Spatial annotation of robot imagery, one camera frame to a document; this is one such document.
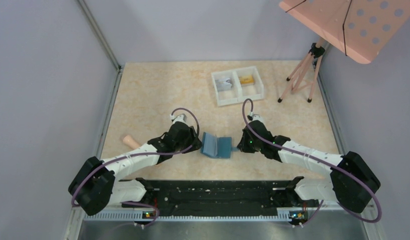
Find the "teal card holder wallet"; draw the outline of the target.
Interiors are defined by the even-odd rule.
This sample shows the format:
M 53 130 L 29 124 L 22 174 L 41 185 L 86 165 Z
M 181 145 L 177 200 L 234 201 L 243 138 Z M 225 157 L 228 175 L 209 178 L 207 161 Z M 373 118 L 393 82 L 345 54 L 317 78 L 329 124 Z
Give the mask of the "teal card holder wallet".
M 211 159 L 230 159 L 233 152 L 239 149 L 233 145 L 232 137 L 217 137 L 208 132 L 202 136 L 201 154 Z

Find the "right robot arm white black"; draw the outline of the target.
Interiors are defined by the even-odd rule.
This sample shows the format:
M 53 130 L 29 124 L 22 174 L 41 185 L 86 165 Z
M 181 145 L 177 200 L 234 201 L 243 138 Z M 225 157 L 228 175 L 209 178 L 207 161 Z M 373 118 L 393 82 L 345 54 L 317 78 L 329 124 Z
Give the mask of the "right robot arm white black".
M 253 120 L 242 130 L 238 149 L 243 153 L 261 153 L 270 160 L 297 165 L 322 176 L 301 179 L 294 192 L 301 200 L 325 200 L 339 203 L 346 210 L 360 214 L 372 194 L 381 186 L 363 158 L 352 151 L 331 154 L 300 145 L 282 135 L 272 135 L 260 120 Z

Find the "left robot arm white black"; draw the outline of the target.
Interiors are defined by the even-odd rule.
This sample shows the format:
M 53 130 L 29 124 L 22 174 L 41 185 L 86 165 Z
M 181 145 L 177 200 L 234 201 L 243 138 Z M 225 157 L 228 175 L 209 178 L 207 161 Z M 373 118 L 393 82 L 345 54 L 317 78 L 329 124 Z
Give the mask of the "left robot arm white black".
M 146 187 L 137 180 L 125 180 L 125 177 L 163 163 L 174 155 L 200 148 L 198 130 L 183 121 L 174 121 L 168 132 L 135 150 L 106 159 L 90 157 L 68 188 L 71 204 L 92 216 L 107 206 L 139 202 L 146 194 Z

